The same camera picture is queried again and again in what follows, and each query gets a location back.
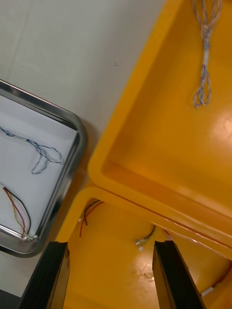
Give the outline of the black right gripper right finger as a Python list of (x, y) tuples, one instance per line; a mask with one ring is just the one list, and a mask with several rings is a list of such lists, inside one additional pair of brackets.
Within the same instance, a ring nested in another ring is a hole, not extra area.
[(173, 241), (155, 241), (152, 270), (161, 309), (204, 309), (188, 267)]

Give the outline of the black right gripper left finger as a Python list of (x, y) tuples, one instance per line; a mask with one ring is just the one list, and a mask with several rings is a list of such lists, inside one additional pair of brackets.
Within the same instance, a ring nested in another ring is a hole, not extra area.
[(68, 243), (48, 243), (21, 297), (19, 308), (62, 309), (69, 274)]

